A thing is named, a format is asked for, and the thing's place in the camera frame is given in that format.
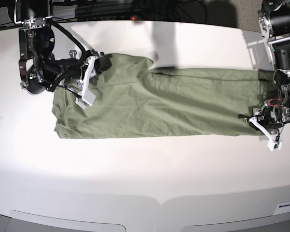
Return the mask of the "robot arm image left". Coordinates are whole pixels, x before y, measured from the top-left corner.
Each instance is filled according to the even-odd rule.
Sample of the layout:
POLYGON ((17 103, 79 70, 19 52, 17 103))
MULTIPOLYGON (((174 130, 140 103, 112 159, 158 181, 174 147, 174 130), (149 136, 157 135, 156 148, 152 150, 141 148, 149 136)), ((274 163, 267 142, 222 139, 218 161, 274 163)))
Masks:
POLYGON ((79 99, 80 94, 71 89, 71 84, 84 84, 85 72, 93 77, 111 67, 110 56, 86 50, 78 39, 53 20, 50 0, 15 1, 14 22, 22 25, 19 29, 20 85, 31 94, 63 88, 79 99), (80 58, 71 55, 67 59, 55 59, 56 40, 52 28, 57 28, 80 49, 80 58))

